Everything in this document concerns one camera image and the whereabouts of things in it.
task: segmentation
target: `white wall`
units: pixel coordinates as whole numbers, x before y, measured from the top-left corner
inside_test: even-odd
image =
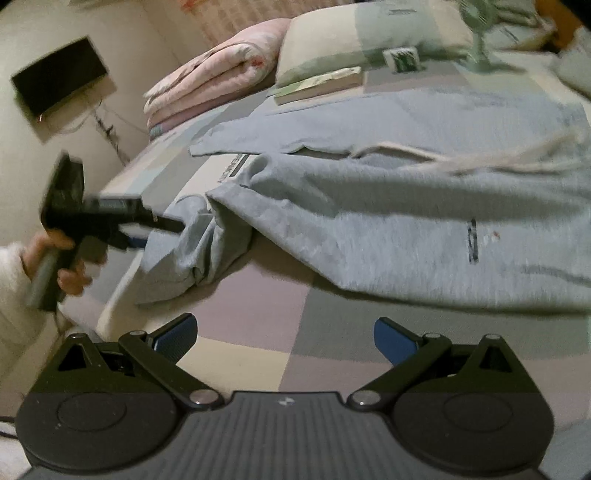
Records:
[[[39,227],[38,205],[62,149],[84,161],[89,191],[99,190],[121,169],[92,120],[74,134],[55,135],[43,143],[15,102],[10,77],[39,57],[89,35],[116,86],[105,105],[145,129],[142,94],[178,67],[138,0],[90,5],[13,0],[0,11],[0,245],[27,239]],[[70,126],[78,124],[89,111],[84,102],[79,96],[50,116],[50,122],[59,124],[68,109],[79,108]],[[103,109],[99,113],[107,124],[114,124],[121,149],[130,157],[146,146],[145,133]]]
[[[154,27],[160,32],[180,63],[209,50],[197,23],[183,12],[178,0],[141,0]]]

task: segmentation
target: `metal pivot screw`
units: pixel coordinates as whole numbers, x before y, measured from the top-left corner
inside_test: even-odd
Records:
[[[382,400],[382,397],[373,390],[357,390],[351,395],[351,400],[359,407],[371,407]]]
[[[202,388],[201,390],[195,390],[189,395],[189,400],[197,405],[211,405],[217,402],[219,394],[216,391],[208,388]]]

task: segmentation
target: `cable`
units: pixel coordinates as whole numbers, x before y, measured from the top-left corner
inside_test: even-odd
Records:
[[[10,440],[18,440],[17,435],[12,434],[12,433],[8,433],[8,432],[5,432],[2,430],[3,423],[8,423],[8,424],[12,425],[14,428],[14,418],[0,416],[0,437],[10,439]]]
[[[110,108],[108,108],[106,105],[103,105],[103,109],[109,113],[112,113],[113,115],[115,115],[119,120],[121,120],[122,122],[125,122],[126,124],[128,124],[130,127],[135,128],[138,132],[143,133],[144,135],[149,135],[149,133],[144,130],[143,128],[138,127],[137,125],[134,125],[132,122],[130,122],[129,120],[126,120],[125,118],[123,118],[120,114],[118,114],[117,112],[115,112],[114,110],[111,110]]]
[[[101,106],[101,104],[103,103],[103,99],[100,99],[99,104],[96,107],[93,107],[92,105],[89,105],[89,107],[91,107],[93,110],[96,110],[98,107]],[[46,124],[49,128],[49,131],[52,135],[70,135],[70,134],[75,134],[80,128],[82,128],[84,126],[84,124],[86,123],[86,121],[92,116],[92,112],[90,112],[88,115],[86,115],[84,117],[84,119],[82,120],[82,122],[80,122],[78,125],[76,125],[74,128],[60,128],[58,130],[55,130],[53,128],[53,126],[51,125],[51,122],[49,121],[49,117],[46,117]]]
[[[103,119],[98,116],[96,110],[93,110],[92,115],[95,117],[96,126],[103,133],[107,141],[111,144],[113,150],[115,150],[117,158],[119,159],[121,164],[123,166],[127,165],[130,162],[130,158],[127,156],[127,154],[125,154],[119,149],[119,141],[116,137],[115,127],[113,125],[111,125],[110,127],[105,126]]]

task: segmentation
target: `white sleeve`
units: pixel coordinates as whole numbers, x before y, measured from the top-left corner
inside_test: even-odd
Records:
[[[29,309],[24,296],[31,281],[21,261],[22,245],[0,248],[0,381],[42,331],[47,316]]]

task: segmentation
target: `human hand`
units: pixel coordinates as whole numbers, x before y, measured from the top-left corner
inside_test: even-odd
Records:
[[[35,234],[21,255],[22,267],[27,277],[31,280],[35,277],[48,249],[71,250],[74,246],[74,241],[60,230],[42,231]],[[91,283],[92,278],[85,274],[85,266],[82,261],[79,261],[73,270],[62,268],[57,273],[57,284],[68,295],[82,295],[85,287]]]

